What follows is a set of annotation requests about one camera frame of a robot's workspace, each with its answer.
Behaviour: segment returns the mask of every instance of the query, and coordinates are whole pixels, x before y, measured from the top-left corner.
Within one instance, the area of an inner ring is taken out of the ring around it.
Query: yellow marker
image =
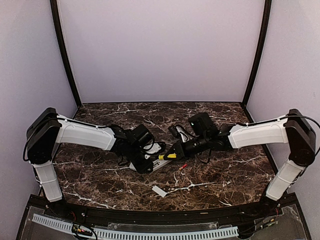
[[[163,159],[164,159],[164,156],[165,156],[165,155],[159,155],[159,160],[163,160]],[[175,159],[175,158],[177,158],[177,154],[175,154],[175,153],[169,154],[169,155],[167,156],[167,158],[168,158],[168,159]]]

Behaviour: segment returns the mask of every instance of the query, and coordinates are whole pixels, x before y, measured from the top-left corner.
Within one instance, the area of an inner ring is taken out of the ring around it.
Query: black trim
[[[21,219],[21,223],[20,223],[20,226],[19,226],[19,229],[18,229],[18,233],[16,234],[16,238],[15,240],[21,240],[21,237],[22,237],[22,233],[23,233],[23,230],[24,230],[24,227],[25,227],[25,222],[27,220],[27,216],[28,216],[28,213],[29,213],[29,210],[30,210],[30,199],[24,209],[24,212],[23,212],[23,215],[22,215],[22,219]]]
[[[256,47],[256,52],[255,52],[255,56],[254,56],[254,61],[253,61],[249,81],[246,86],[246,90],[245,90],[244,97],[242,100],[242,103],[244,104],[244,106],[247,106],[247,104],[248,104],[252,89],[255,84],[262,52],[264,50],[267,29],[268,29],[268,23],[269,23],[269,17],[270,17],[270,11],[271,11],[271,2],[272,2],[272,0],[265,0],[265,2],[264,2],[264,10],[263,10],[263,17],[262,17],[259,40],[258,40],[258,44]]]
[[[84,102],[83,104],[132,104],[132,103],[218,103],[218,104],[241,104],[240,101],[102,101]]]
[[[72,95],[74,98],[74,101],[79,108],[82,103],[80,100],[80,96],[77,90],[76,82],[74,79],[74,76],[72,74],[68,54],[67,54],[67,49],[66,49],[66,44],[64,41],[64,36],[62,33],[62,27],[61,27],[61,22],[60,22],[60,17],[59,17],[59,10],[58,10],[58,4],[57,0],[50,0],[50,5],[51,5],[51,12],[52,12],[52,18],[53,18],[53,24],[54,24],[54,29],[55,29],[55,34],[56,34],[56,39],[58,41],[59,49],[60,49],[60,54],[61,58],[63,61],[64,65],[64,70],[66,73],[66,76],[68,78],[68,82],[72,91]]]
[[[45,214],[56,217],[50,209],[46,208],[48,201],[39,196],[31,195],[27,203],[25,214],[20,223],[19,231],[16,240],[22,234],[25,225],[26,217],[30,206],[44,209]],[[253,202],[238,206],[230,206],[223,208],[210,208],[203,210],[191,211],[131,211],[131,210],[115,210],[99,207],[82,206],[78,204],[67,203],[67,207],[72,209],[76,216],[81,216],[81,213],[86,213],[83,222],[89,226],[105,226],[109,223],[135,224],[135,225],[184,225],[184,224],[201,224],[218,222],[219,226],[232,225],[240,228],[253,224],[257,217],[243,216],[238,214],[246,212],[248,209],[255,208],[259,203]],[[295,204],[298,209],[302,225],[308,240],[311,240],[311,235],[306,223],[306,219],[302,212],[301,206],[295,193],[285,195],[280,199],[281,207],[291,206]]]
[[[246,106],[245,106],[242,102],[240,103],[240,106],[242,107],[243,112],[244,112],[245,116],[248,118],[249,122],[250,122],[250,123],[254,123],[254,120],[253,120],[253,118],[251,117],[251,115],[250,115],[248,109],[246,108]],[[262,146],[262,148],[263,148],[263,151],[264,151],[266,157],[268,158],[268,160],[269,160],[269,162],[270,162],[270,165],[271,165],[274,173],[277,174],[278,168],[277,168],[277,165],[276,165],[276,163],[275,163],[274,158],[273,158],[272,155],[271,155],[271,152],[270,152],[269,148],[267,147],[266,144],[262,144],[261,146]]]

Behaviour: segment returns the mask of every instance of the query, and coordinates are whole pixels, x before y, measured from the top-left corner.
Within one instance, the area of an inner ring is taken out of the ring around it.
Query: dark brown marble surface
[[[84,104],[75,119],[125,129],[144,124],[156,141],[176,141],[168,131],[181,124],[191,132],[188,118],[207,112],[219,125],[247,122],[238,103],[152,102]],[[206,160],[207,152],[201,156]],[[75,144],[62,144],[55,170],[65,199],[86,206],[138,211],[182,211],[220,208],[258,201],[274,172],[261,146],[215,151],[209,164],[197,159],[171,162],[151,174],[118,166],[114,153]],[[183,164],[187,167],[179,170]],[[170,192],[162,198],[158,186]]]

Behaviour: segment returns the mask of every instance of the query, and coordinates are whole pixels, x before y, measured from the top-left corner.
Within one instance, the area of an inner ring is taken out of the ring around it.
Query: white wall
[[[81,100],[242,101],[260,0],[60,0]]]
[[[297,108],[320,122],[320,2],[273,1],[265,47],[248,110],[256,121]],[[315,125],[318,139],[320,131]],[[270,145],[278,166],[289,148]],[[294,184],[312,239],[320,236],[320,158]]]
[[[23,162],[26,131],[47,107],[76,111],[60,57],[49,0],[5,0],[0,7],[0,239],[16,239],[39,185]]]

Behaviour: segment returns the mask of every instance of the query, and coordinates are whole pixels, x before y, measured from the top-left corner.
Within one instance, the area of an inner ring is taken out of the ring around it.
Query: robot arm
[[[80,144],[100,148],[126,157],[140,174],[153,171],[153,162],[145,156],[152,154],[154,136],[144,126],[124,130],[120,126],[98,126],[58,115],[47,108],[27,130],[23,158],[29,161],[40,180],[46,198],[55,202],[63,198],[52,163],[54,150],[60,143]]]
[[[177,141],[164,155],[164,159],[168,160],[167,156],[174,153],[176,160],[179,160],[208,149],[228,151],[251,145],[289,143],[291,153],[288,159],[261,198],[278,201],[315,160],[316,134],[308,122],[298,116],[301,113],[291,109],[289,114],[275,119],[235,124],[218,130],[207,113],[198,113],[188,120],[197,137],[187,142]]]

